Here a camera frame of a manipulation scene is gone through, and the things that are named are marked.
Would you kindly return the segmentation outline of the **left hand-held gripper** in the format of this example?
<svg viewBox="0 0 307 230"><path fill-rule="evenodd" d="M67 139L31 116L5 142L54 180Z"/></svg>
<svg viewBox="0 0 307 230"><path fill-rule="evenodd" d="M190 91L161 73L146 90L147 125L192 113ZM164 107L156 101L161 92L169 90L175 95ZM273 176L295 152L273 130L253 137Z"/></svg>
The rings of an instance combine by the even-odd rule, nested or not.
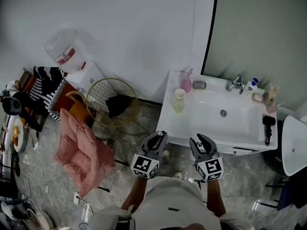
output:
<svg viewBox="0 0 307 230"><path fill-rule="evenodd" d="M131 171L134 175L151 179L162 163L162 154L167 142L166 132L155 132L144 138L141 150L134 154Z"/></svg>

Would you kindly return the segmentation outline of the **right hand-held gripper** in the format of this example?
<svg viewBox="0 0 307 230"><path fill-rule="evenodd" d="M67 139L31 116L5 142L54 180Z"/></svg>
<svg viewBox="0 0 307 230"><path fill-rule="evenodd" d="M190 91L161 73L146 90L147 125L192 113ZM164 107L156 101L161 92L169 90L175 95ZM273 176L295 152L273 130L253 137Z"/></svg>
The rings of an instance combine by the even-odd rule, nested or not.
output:
<svg viewBox="0 0 307 230"><path fill-rule="evenodd" d="M193 138L189 139L189 145L195 158L196 171L200 174L202 182L219 179L224 173L224 166L215 142L203 134L198 133L197 137L206 154L199 149Z"/></svg>

